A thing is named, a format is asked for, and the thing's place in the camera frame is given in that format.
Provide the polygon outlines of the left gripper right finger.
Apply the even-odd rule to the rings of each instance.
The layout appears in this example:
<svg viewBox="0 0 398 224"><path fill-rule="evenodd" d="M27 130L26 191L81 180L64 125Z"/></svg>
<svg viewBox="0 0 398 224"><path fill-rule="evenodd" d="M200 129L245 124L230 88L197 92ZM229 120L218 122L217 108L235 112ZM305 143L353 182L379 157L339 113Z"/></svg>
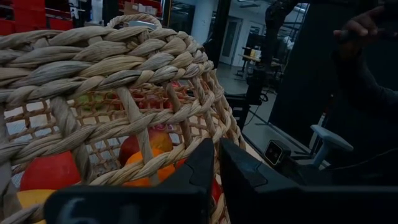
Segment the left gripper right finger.
<svg viewBox="0 0 398 224"><path fill-rule="evenodd" d="M231 223L397 223L397 187L302 185L220 141Z"/></svg>

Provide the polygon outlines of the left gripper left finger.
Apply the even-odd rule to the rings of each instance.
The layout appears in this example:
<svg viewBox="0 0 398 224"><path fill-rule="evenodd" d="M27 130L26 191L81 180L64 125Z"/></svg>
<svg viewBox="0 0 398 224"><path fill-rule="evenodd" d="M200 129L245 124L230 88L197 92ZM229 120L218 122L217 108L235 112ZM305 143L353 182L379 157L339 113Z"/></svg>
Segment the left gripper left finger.
<svg viewBox="0 0 398 224"><path fill-rule="evenodd" d="M203 140L155 187L76 185L53 193L47 223L209 223L214 144Z"/></svg>

